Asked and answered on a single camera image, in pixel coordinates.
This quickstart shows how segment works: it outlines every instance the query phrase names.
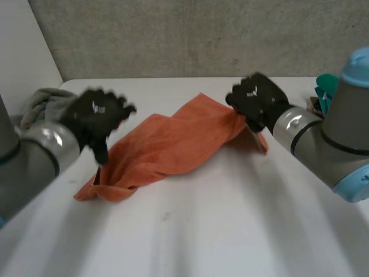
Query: orange towel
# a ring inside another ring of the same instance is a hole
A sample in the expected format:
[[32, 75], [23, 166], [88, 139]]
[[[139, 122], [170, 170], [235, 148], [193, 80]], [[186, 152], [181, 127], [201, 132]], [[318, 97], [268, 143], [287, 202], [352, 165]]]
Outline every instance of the orange towel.
[[[109, 164], [99, 169], [74, 198], [123, 200], [139, 186], [196, 169], [245, 127], [243, 116], [199, 94], [172, 117], [151, 115], [114, 144], [109, 150]], [[248, 138], [245, 143], [256, 143], [249, 130]], [[257, 139], [266, 153], [265, 139], [261, 134]]]

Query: white wall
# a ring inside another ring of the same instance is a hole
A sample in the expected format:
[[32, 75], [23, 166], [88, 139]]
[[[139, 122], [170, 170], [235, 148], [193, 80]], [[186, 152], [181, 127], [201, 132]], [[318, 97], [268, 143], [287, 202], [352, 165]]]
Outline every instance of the white wall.
[[9, 114], [40, 87], [62, 78], [27, 0], [0, 0], [0, 95]]

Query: towel fold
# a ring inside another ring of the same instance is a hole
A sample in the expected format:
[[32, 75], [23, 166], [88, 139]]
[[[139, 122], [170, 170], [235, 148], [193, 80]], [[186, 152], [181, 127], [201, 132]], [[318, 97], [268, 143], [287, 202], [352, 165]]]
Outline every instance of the towel fold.
[[[207, 161], [246, 127], [245, 118], [204, 94], [185, 104], [172, 117], [153, 114], [109, 150], [109, 164], [74, 196], [96, 196], [121, 201], [139, 186], [169, 175], [186, 174]], [[268, 145], [259, 133], [248, 130], [245, 143]]]
[[59, 119], [64, 109], [76, 98], [77, 95], [64, 89], [41, 88], [31, 96], [25, 113], [14, 115], [10, 119], [20, 130], [28, 130], [39, 121]]

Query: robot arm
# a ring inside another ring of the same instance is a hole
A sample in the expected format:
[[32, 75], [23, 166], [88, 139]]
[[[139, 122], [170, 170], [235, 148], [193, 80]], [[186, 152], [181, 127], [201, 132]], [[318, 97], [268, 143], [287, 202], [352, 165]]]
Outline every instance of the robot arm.
[[125, 98], [88, 90], [59, 122], [43, 122], [18, 137], [0, 98], [0, 227], [67, 169], [86, 145], [105, 165], [107, 137], [132, 112], [135, 108]]
[[289, 104], [284, 92], [259, 73], [243, 79], [226, 97], [246, 116], [253, 132], [267, 127], [285, 149], [350, 203], [369, 198], [369, 132], [363, 116], [369, 95], [369, 50], [366, 60], [360, 60], [368, 66], [367, 74], [359, 75], [361, 82], [355, 82], [352, 69], [356, 56], [346, 65], [324, 120]]

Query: green cloth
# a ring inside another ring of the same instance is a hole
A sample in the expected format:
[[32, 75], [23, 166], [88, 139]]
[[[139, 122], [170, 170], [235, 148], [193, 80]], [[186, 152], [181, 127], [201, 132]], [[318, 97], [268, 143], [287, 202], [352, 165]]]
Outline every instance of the green cloth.
[[336, 92], [339, 78], [332, 74], [323, 74], [317, 77], [317, 87], [315, 88], [315, 92], [318, 96], [319, 103], [322, 108], [322, 112], [327, 114], [330, 103]]

